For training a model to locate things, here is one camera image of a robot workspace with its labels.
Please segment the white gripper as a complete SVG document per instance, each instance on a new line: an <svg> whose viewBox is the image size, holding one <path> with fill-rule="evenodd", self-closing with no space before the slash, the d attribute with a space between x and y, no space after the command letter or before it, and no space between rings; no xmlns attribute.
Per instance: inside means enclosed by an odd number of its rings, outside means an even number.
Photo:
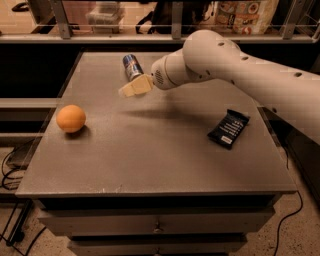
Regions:
<svg viewBox="0 0 320 256"><path fill-rule="evenodd" d="M148 93L153 83L161 90L169 90L191 82L193 72L186 66L181 50L155 61L150 75L140 75L118 90L121 97L132 97Z"/></svg>

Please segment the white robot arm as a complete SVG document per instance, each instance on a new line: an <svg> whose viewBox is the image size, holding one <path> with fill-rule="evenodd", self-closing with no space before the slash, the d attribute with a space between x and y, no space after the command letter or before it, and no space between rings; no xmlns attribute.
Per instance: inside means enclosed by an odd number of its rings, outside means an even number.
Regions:
<svg viewBox="0 0 320 256"><path fill-rule="evenodd" d="M119 94L131 97L212 79L232 83L320 144L320 76L248 55L210 30L189 35L180 50L155 61L149 75L134 78Z"/></svg>

